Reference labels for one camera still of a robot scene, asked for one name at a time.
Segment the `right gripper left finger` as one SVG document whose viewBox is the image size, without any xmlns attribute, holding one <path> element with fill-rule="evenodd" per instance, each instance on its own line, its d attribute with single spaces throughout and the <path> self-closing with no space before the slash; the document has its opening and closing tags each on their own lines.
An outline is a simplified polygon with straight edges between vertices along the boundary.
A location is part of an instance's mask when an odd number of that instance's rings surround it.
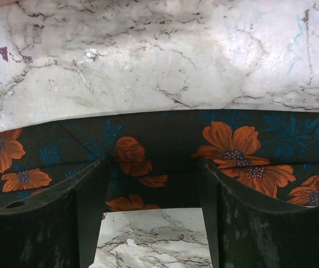
<svg viewBox="0 0 319 268">
<path fill-rule="evenodd" d="M 89 267 L 95 259 L 109 159 L 0 208 L 0 267 Z"/>
</svg>

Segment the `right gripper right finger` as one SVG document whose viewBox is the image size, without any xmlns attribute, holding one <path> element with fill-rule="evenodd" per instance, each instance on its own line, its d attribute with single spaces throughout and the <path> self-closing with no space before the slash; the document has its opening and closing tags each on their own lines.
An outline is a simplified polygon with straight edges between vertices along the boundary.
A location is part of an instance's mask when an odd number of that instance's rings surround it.
<svg viewBox="0 0 319 268">
<path fill-rule="evenodd" d="M 319 205 L 269 197 L 204 159 L 196 176 L 213 267 L 319 267 Z"/>
</svg>

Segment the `black orange floral tie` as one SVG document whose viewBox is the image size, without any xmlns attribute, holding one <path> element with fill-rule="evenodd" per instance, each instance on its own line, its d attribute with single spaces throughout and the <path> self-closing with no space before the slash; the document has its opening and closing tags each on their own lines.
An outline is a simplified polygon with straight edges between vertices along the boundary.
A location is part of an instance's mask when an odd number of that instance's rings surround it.
<svg viewBox="0 0 319 268">
<path fill-rule="evenodd" d="M 319 113 L 201 110 L 53 121 L 0 132 L 0 207 L 111 161 L 105 210 L 198 207 L 199 159 L 269 197 L 319 205 Z"/>
</svg>

